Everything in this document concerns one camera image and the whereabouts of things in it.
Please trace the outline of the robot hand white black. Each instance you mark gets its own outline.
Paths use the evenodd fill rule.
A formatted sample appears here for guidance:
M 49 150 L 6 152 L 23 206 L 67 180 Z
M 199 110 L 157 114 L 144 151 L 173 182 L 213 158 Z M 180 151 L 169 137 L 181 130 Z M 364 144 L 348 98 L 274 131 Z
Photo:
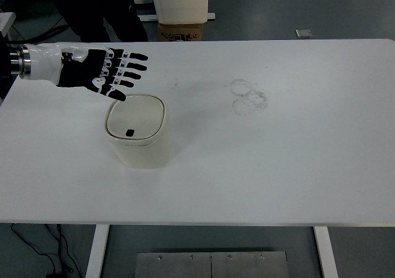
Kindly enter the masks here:
M 114 100 L 125 101 L 119 87 L 132 88 L 147 70 L 149 57 L 128 49 L 91 43 L 87 46 L 55 43 L 27 44 L 17 55 L 14 73 L 28 80 L 46 80 L 60 88 L 86 88 Z

